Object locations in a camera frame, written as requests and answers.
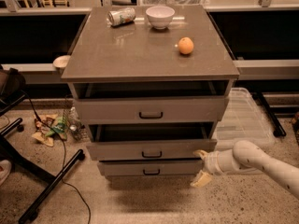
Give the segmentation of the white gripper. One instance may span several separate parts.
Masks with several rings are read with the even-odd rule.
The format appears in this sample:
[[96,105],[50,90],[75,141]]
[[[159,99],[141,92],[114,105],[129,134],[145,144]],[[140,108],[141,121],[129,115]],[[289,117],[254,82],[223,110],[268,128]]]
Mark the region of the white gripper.
[[195,157],[203,160],[203,170],[194,178],[191,186],[202,188],[212,180],[212,175],[226,175],[238,170],[238,162],[231,149],[207,153],[204,150],[195,150]]

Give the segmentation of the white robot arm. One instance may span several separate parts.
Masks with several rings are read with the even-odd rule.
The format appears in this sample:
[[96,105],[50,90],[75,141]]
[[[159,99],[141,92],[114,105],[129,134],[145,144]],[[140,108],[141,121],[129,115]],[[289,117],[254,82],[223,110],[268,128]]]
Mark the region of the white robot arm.
[[191,183],[194,188],[207,185],[214,176],[251,174],[261,171],[299,199],[299,169],[266,154],[248,140],[240,140],[224,151],[193,152],[202,160],[202,169]]

